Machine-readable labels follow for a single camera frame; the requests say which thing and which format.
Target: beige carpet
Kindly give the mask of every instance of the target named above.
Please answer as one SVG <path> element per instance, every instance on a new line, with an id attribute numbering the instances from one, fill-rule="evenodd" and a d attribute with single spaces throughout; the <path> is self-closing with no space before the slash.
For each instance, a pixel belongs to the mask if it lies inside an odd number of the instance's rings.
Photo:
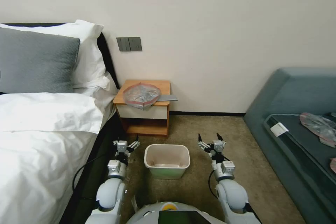
<path id="1" fill-rule="evenodd" d="M 272 170 L 258 144 L 240 117 L 170 117 L 169 137 L 140 136 L 140 147 L 132 153 L 127 170 L 127 194 L 121 210 L 121 223 L 134 214 L 131 199 L 135 193 L 142 204 L 177 201 L 193 205 L 223 220 L 219 202 L 208 189 L 211 158 L 197 145 L 197 134 L 210 143 L 218 132 L 227 144 L 224 155 L 235 163 L 236 181 L 247 191 L 250 204 L 263 224 L 305 223 L 296 206 Z M 182 144 L 190 152 L 191 165 L 180 180 L 155 180 L 144 166 L 149 144 Z M 216 181 L 211 180 L 212 188 Z"/>

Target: trash can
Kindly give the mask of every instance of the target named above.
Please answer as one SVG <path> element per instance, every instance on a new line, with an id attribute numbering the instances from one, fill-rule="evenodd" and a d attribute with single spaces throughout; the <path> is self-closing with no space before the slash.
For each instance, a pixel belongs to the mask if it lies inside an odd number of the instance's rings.
<path id="1" fill-rule="evenodd" d="M 157 179 L 180 179 L 190 165 L 188 148 L 184 145 L 149 145 L 143 159 Z"/>

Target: wall switch panel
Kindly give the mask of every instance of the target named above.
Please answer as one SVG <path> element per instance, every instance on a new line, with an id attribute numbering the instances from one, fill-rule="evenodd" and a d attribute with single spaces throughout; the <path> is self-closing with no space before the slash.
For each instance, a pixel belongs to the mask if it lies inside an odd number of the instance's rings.
<path id="1" fill-rule="evenodd" d="M 130 43 L 127 37 L 119 37 L 117 38 L 117 43 L 119 47 L 119 51 L 130 51 Z"/>
<path id="2" fill-rule="evenodd" d="M 118 37 L 119 51 L 142 51 L 140 37 Z"/>
<path id="3" fill-rule="evenodd" d="M 142 51 L 141 47 L 141 39 L 140 37 L 129 37 L 129 47 L 131 48 L 131 51 Z"/>

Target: nightstand drawer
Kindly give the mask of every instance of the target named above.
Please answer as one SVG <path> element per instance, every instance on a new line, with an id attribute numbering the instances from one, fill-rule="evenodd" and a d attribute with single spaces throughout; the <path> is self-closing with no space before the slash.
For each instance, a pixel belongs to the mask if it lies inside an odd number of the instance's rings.
<path id="1" fill-rule="evenodd" d="M 128 105 L 117 105 L 117 110 L 123 118 L 167 119 L 166 106 L 150 106 L 140 110 Z"/>

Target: white duvet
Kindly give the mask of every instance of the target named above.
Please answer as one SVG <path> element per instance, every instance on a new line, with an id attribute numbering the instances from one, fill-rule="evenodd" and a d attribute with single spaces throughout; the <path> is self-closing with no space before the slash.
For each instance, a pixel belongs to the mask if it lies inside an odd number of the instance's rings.
<path id="1" fill-rule="evenodd" d="M 0 96 L 0 223 L 59 221 L 102 110 L 83 94 Z"/>

